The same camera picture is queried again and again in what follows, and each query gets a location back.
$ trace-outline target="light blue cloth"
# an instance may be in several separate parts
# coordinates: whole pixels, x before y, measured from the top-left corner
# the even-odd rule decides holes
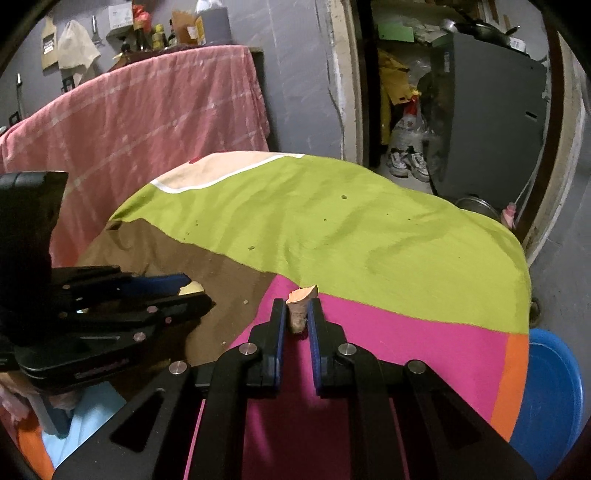
[[[54,468],[101,428],[123,405],[125,400],[110,383],[104,382],[88,387],[74,409],[68,436],[59,438],[45,432],[42,434],[43,445]]]

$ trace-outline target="cardboard box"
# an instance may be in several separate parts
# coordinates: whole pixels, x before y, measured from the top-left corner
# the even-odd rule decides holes
[[[109,6],[109,33],[107,36],[117,36],[127,33],[134,24],[132,2]]]
[[[199,41],[196,36],[195,15],[174,10],[172,18],[178,44],[198,45]]]

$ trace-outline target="metal screw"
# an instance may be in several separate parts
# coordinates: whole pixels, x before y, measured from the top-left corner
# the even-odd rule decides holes
[[[180,375],[185,373],[187,364],[185,362],[173,362],[169,365],[168,371],[173,375]]]
[[[238,347],[238,351],[242,354],[242,355],[252,355],[253,353],[255,353],[257,350],[257,347],[254,343],[243,343],[241,346]]]
[[[354,355],[357,353],[357,347],[352,343],[341,343],[339,345],[339,353],[345,356]]]
[[[420,375],[427,371],[427,365],[425,365],[425,362],[421,362],[420,360],[411,360],[408,363],[408,369],[412,373]]]

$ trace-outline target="beige fabric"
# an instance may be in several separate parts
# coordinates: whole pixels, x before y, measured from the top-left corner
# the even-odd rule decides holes
[[[272,152],[229,152],[213,153],[196,163],[185,163],[160,175],[152,184],[169,193],[180,193],[188,189],[199,189],[217,183],[235,173],[249,170],[267,161],[282,157],[303,155]]]
[[[74,69],[76,86],[94,77],[92,63],[100,52],[90,39],[87,30],[76,20],[70,20],[57,42],[57,61],[60,69]]]

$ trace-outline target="orange stripe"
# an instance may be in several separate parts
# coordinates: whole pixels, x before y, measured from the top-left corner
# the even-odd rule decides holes
[[[523,399],[529,339],[528,335],[519,333],[511,333],[507,339],[505,366],[491,418],[492,427],[507,441],[513,433]]]
[[[54,468],[43,445],[41,426],[35,412],[31,411],[25,420],[21,420],[17,429],[18,447],[22,455],[42,480],[51,480]]]

